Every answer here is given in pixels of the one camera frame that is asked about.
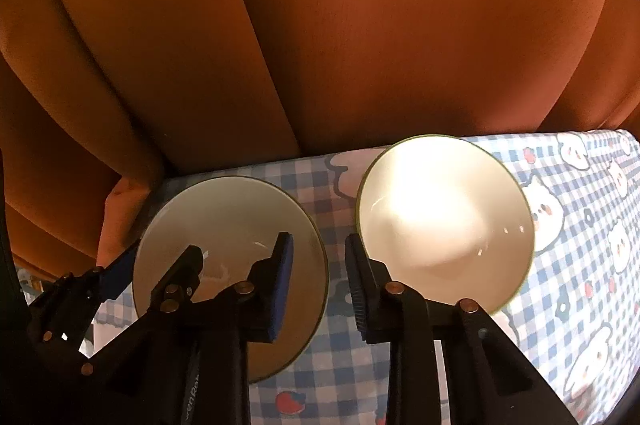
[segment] tablecloth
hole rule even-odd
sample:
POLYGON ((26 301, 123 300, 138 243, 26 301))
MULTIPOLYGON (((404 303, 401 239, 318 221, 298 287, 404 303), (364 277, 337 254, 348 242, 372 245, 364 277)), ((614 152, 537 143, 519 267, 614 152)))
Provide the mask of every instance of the tablecloth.
MULTIPOLYGON (((466 138, 518 180, 536 227, 535 257, 518 295, 494 319, 582 425, 604 420, 640 365, 640 145, 628 132, 466 138)), ((362 424, 385 421, 388 345, 356 330, 344 268, 362 176, 382 148, 300 158, 167 180, 150 219, 203 180, 244 175, 294 196, 326 246, 329 300, 318 332, 286 370, 252 385, 252 423, 362 424)), ((96 323, 136 319, 131 287, 100 307, 96 323)), ((449 423, 440 373, 443 423, 449 423)))

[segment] curtain fold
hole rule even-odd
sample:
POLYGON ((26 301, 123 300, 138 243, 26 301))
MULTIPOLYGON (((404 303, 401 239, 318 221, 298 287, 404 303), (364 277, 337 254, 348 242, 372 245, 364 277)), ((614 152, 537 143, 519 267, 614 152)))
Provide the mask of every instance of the curtain fold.
POLYGON ((604 0, 244 0, 303 151, 535 131, 604 0))
POLYGON ((4 197, 16 212, 94 258, 104 200, 118 181, 57 125, 0 58, 4 197))
POLYGON ((62 2, 179 173, 298 155, 242 0, 62 2))
POLYGON ((453 135, 640 136, 640 0, 0 0, 17 263, 107 265, 170 173, 453 135))

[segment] green bowl rim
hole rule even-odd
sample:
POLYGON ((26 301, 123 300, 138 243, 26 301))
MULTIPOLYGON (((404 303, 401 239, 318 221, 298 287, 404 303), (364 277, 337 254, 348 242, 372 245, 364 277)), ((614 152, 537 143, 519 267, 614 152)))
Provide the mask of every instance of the green bowl rim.
MULTIPOLYGON (((217 176, 215 178, 208 178, 208 179, 199 181, 198 183, 195 183, 194 185, 188 186, 184 190, 178 192, 173 198, 169 199, 169 201, 167 201, 164 204, 164 206, 162 206, 160 208, 160 210, 158 210, 158 212, 154 215, 154 217, 151 219, 151 221, 149 221, 149 224, 146 225, 146 228, 145 228, 145 231, 144 231, 144 233, 142 235, 142 238, 140 238, 140 246, 142 245, 143 239, 145 237, 145 233, 147 232, 148 228, 151 226, 151 224, 153 223, 155 218, 158 217, 158 215, 161 214, 163 209, 166 206, 168 206, 171 201, 173 201, 175 198, 177 198, 178 196, 180 196, 181 194, 183 194, 184 192, 186 192, 190 188, 193 188, 194 186, 197 186, 197 185, 200 185, 202 183, 209 182, 209 181, 215 181, 215 180, 224 179, 224 178, 243 178, 243 179, 248 179, 248 180, 254 180, 254 181, 257 181, 257 182, 260 182, 260 183, 266 183, 267 185, 271 186, 272 188, 275 188, 276 190, 279 190, 280 192, 284 193, 284 195, 286 195, 288 198, 292 199, 292 201, 295 202, 295 204, 298 206, 300 211, 302 211, 302 213, 305 214, 306 218, 308 218, 308 220, 311 222, 311 225, 312 225, 314 231, 316 232, 316 237, 318 238, 318 242, 320 243, 320 248, 322 249, 322 259, 324 261, 324 271, 323 271, 324 272, 324 296, 322 298, 322 307, 321 307, 321 310, 319 312, 319 316, 318 316, 318 320, 316 322, 316 325, 314 326, 313 330, 309 334, 309 338, 306 340, 305 344, 300 348, 300 350, 298 350, 295 355, 292 355, 291 359, 288 360, 286 363, 284 363, 283 366, 277 368, 276 370, 274 370, 272 373, 269 373, 268 375, 260 376, 258 378, 250 378, 249 379, 249 383, 258 383, 259 381, 271 378, 271 376, 275 376, 278 373, 281 373, 289 365, 291 365, 294 361, 296 361, 298 359, 298 357, 302 353, 304 353, 305 349, 309 346, 309 344, 311 343, 311 340, 313 340, 313 337, 316 335, 316 332, 318 332, 318 328, 320 327, 320 323, 322 322, 322 318, 324 317, 324 313, 326 311, 327 300, 328 300, 328 297, 329 297, 329 259, 328 259, 327 254, 326 254, 326 248, 324 247, 324 241, 322 240, 322 236, 320 235, 320 231, 318 230, 318 226, 316 225, 316 222, 313 220, 311 215, 309 215, 309 213, 303 208, 302 204, 295 197, 293 197, 291 194, 289 194, 286 190, 284 190, 280 186, 274 185, 273 183, 268 182, 267 180, 264 180, 264 179, 261 179, 261 178, 253 178, 251 176, 243 176, 241 174, 228 174, 228 175, 223 175, 223 176, 217 176)), ((135 267, 136 267, 136 262, 137 262, 137 260, 134 261, 134 271, 135 271, 135 267)), ((138 313, 138 305, 136 304, 136 295, 135 295, 135 291, 133 290, 133 275, 131 276, 131 292, 132 292, 134 310, 136 312, 136 315, 138 315, 139 314, 138 313)))
MULTIPOLYGON (((524 195, 524 192, 522 191, 522 188, 521 188, 520 184, 518 183, 518 180, 513 176, 513 174, 511 174, 511 172, 509 172, 509 169, 506 166, 504 166, 504 163, 502 163, 500 160, 498 160, 498 158, 496 158, 493 154, 491 154, 490 152, 486 151, 485 149, 483 149, 479 145, 476 145, 475 143, 473 143, 471 141, 465 140, 464 138, 459 138, 457 136, 451 136, 451 135, 448 135, 448 134, 418 134, 416 136, 412 136, 412 137, 400 140, 400 141, 394 143, 393 145, 389 145, 388 147, 386 147, 385 150, 383 150, 380 154, 378 154, 378 156, 375 157, 375 159, 371 162, 369 167, 367 167, 367 170, 365 170, 365 172, 364 172, 364 174, 362 176, 362 181, 360 181, 360 186, 358 187, 358 193, 357 193, 357 196, 356 196, 356 209, 355 209, 355 216, 356 217, 355 218, 356 218, 356 231, 358 232, 358 235, 360 236, 360 239, 362 240, 362 246, 365 249, 365 252, 367 251, 367 247, 364 244, 364 237, 362 236, 362 227, 360 225, 360 201, 362 200, 362 191, 363 191, 364 185, 365 185, 365 183, 367 181, 367 177, 369 177, 369 173, 371 172, 371 170, 373 169, 375 164, 378 163, 380 158, 382 158, 382 156, 384 156, 387 152, 389 152, 394 147, 397 147, 398 145, 401 145, 402 143, 405 143, 405 142, 410 141, 410 140, 414 140, 414 139, 418 139, 418 138, 430 138, 430 137, 451 138, 451 139, 463 141, 464 143, 468 143, 469 145, 473 145, 474 147, 478 148, 479 150, 481 150, 482 152, 484 152, 485 154, 490 156, 496 163, 500 164, 500 167, 502 167, 502 169, 507 173, 507 175, 510 177, 510 179, 517 186, 518 192, 522 196, 522 199, 524 200, 524 203, 525 203, 526 207, 529 209, 529 220, 531 221, 531 228, 533 229, 533 218, 531 218, 531 207, 529 206, 529 201, 527 201, 527 197, 524 195)), ((529 257, 529 265, 527 266, 527 269, 526 269, 526 271, 524 273, 524 276, 520 280, 520 283, 518 284, 518 287, 516 288, 516 290, 508 297, 508 299, 501 306, 496 308, 493 312, 489 313, 490 315, 495 315, 500 310, 502 310, 507 304, 509 304, 515 298, 515 296, 522 289, 522 286, 524 285, 525 281, 527 280, 527 277, 529 276, 529 272, 531 271, 531 266, 533 264, 533 259, 534 259, 535 255, 536 255, 535 235, 536 235, 535 231, 533 231, 532 232, 533 238, 531 240, 531 253, 530 253, 530 257, 529 257)))

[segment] bowl rim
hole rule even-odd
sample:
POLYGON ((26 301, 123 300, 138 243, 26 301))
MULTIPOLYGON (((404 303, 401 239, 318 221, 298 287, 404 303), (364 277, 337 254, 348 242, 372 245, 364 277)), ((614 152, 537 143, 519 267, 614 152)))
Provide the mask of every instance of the bowl rim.
MULTIPOLYGON (((533 219, 531 218, 531 207, 529 206, 529 201, 527 201, 527 197, 524 195, 524 192, 522 191, 522 188, 521 188, 520 184, 518 183, 518 180, 515 178, 515 176, 513 176, 513 174, 511 174, 511 172, 504 165, 504 163, 502 163, 500 160, 498 160, 498 158, 496 158, 493 154, 491 154, 489 151, 483 149, 479 145, 476 145, 475 143, 473 143, 471 141, 465 140, 464 138, 459 138, 457 136, 451 136, 449 134, 418 134, 418 135, 411 136, 409 138, 405 138, 403 140, 400 140, 400 141, 398 141, 398 142, 386 147, 385 150, 383 150, 380 154, 378 154, 373 159, 373 161, 367 167, 367 170, 365 170, 365 172, 364 172, 364 174, 362 176, 362 180, 360 181, 360 186, 358 186, 358 193, 356 195, 355 220, 356 220, 356 231, 358 232, 358 235, 360 236, 360 239, 362 241, 362 247, 364 248, 365 253, 367 253, 367 257, 369 256, 369 253, 367 252, 367 246, 364 243, 364 236, 362 235, 362 225, 360 224, 360 208, 361 208, 361 201, 362 201, 362 192, 364 190, 365 183, 367 182, 367 178, 369 177, 369 173, 373 170, 373 167, 380 161, 380 159, 382 159, 382 156, 387 154, 389 151, 393 150, 395 147, 397 147, 399 145, 402 145, 403 143, 406 143, 406 142, 411 141, 411 140, 422 139, 422 138, 433 138, 433 137, 450 138, 450 139, 462 141, 462 142, 464 142, 466 144, 469 144, 469 145, 473 145, 477 149, 481 150, 482 152, 484 152, 485 154, 490 156, 491 159, 494 160, 497 164, 499 164, 500 167, 504 170, 504 172, 507 173, 508 177, 510 177, 511 181, 513 181, 513 183, 518 188, 518 192, 520 193, 520 196, 524 200, 525 206, 527 207, 527 209, 529 211, 529 220, 531 221, 531 228, 533 228, 533 219)), ((524 285, 524 283, 526 282, 527 278, 529 277, 529 272, 531 271, 531 266, 533 265, 533 259, 535 258, 535 255, 536 255, 536 248, 535 248, 535 246, 536 246, 535 245, 535 235, 536 234, 535 234, 535 231, 533 231, 531 235, 532 235, 532 239, 531 239, 531 243, 530 243, 531 252, 529 254, 529 265, 527 265, 527 268, 526 268, 526 270, 524 272, 524 275, 523 275, 522 279, 520 280, 520 282, 518 283, 518 287, 516 287, 515 291, 512 294, 509 295, 507 300, 505 300, 505 302, 503 302, 503 304, 501 304, 501 306, 499 306, 498 308, 496 308, 494 311, 492 311, 490 313, 488 312, 490 315, 495 315, 496 313, 502 311, 515 298, 515 296, 520 292, 520 290, 522 289, 522 286, 524 285)))
MULTIPOLYGON (((249 383, 257 383, 257 382, 260 382, 262 380, 271 378, 272 376, 275 376, 275 375, 281 373, 289 365, 291 365, 293 362, 295 362, 300 357, 300 355, 302 353, 304 353, 305 349, 309 346, 309 344, 311 343, 311 340, 313 340, 313 337, 318 332, 318 328, 320 327, 320 324, 322 322, 322 318, 324 318, 324 314, 326 313, 326 305, 327 305, 328 297, 329 297, 329 283, 330 283, 330 279, 329 279, 329 259, 328 259, 327 254, 326 254, 326 248, 324 246, 324 241, 322 240, 322 236, 320 234, 320 231, 318 230, 318 226, 316 225, 316 222, 313 220, 311 215, 303 208, 302 204, 295 197, 293 197, 291 194, 289 194, 286 190, 284 190, 280 186, 274 185, 273 183, 268 182, 267 180, 264 180, 264 179, 261 179, 261 178, 254 178, 254 177, 251 177, 251 176, 243 176, 241 174, 229 174, 229 175, 225 175, 225 176, 217 176, 215 178, 208 178, 208 179, 199 181, 199 182, 197 182, 197 183, 195 183, 193 185, 190 185, 187 188, 185 188, 184 190, 182 190, 181 192, 178 192, 173 198, 169 199, 162 206, 162 208, 160 208, 160 210, 158 210, 158 212, 156 212, 156 215, 154 215, 154 217, 151 218, 151 221, 149 221, 148 225, 146 225, 145 231, 143 232, 142 237, 140 238, 140 245, 138 246, 138 250, 140 250, 140 248, 142 247, 142 245, 144 243, 144 240, 145 240, 145 237, 146 237, 146 234, 147 234, 149 228, 151 227, 151 225, 153 224, 153 222, 156 220, 156 218, 160 217, 165 211, 168 210, 169 205, 171 204, 172 201, 174 201, 174 199, 178 198, 179 196, 181 196, 182 194, 184 194, 188 190, 191 190, 192 188, 194 188, 196 186, 202 185, 203 183, 208 183, 208 182, 215 181, 215 180, 230 179, 230 178, 237 178, 237 179, 243 179, 243 180, 252 180, 252 181, 259 182, 259 183, 265 183, 266 185, 270 186, 271 188, 274 188, 274 190, 277 190, 278 192, 283 193, 287 198, 289 198, 291 201, 293 201, 296 204, 296 206, 300 209, 302 214, 304 214, 305 217, 309 220, 309 222, 311 223, 311 227, 314 229, 314 233, 316 234, 318 242, 320 243, 320 249, 322 251, 322 262, 324 264, 324 269, 322 270, 322 273, 324 274, 324 295, 322 296, 322 307, 321 307, 321 310, 319 311, 318 319, 317 319, 317 321, 316 321, 316 323, 314 325, 313 330, 310 332, 308 339, 306 339, 305 343, 302 345, 300 350, 298 350, 294 355, 292 355, 290 360, 288 360, 282 366, 280 366, 279 368, 277 368, 273 372, 269 373, 268 375, 259 376, 257 378, 250 378, 249 379, 249 383)), ((133 309, 136 312, 136 315, 139 315, 139 313, 138 313, 138 304, 136 303, 136 292, 134 290, 134 282, 133 282, 133 273, 135 272, 135 268, 136 268, 137 262, 138 262, 138 254, 136 254, 136 259, 135 259, 134 264, 133 264, 133 271, 132 271, 132 276, 131 276, 131 293, 132 293, 133 306, 134 306, 133 309)))

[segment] ceramic bowl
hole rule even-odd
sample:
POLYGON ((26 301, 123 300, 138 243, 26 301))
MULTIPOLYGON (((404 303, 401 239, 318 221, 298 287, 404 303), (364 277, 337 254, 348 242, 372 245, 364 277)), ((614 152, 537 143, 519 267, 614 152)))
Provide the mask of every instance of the ceramic bowl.
POLYGON ((205 256, 193 301, 212 299, 246 279, 256 261, 271 256, 278 232, 293 235, 294 259, 280 335, 273 344, 248 345, 249 379, 289 365, 315 334, 327 298, 327 259, 318 230, 302 207, 271 183, 224 176, 198 183, 167 203, 146 229, 133 270, 138 315, 153 287, 189 245, 205 256))
POLYGON ((360 185, 358 232, 370 258, 424 298, 504 306, 534 251, 527 200, 509 171, 465 140, 426 135, 389 147, 360 185))

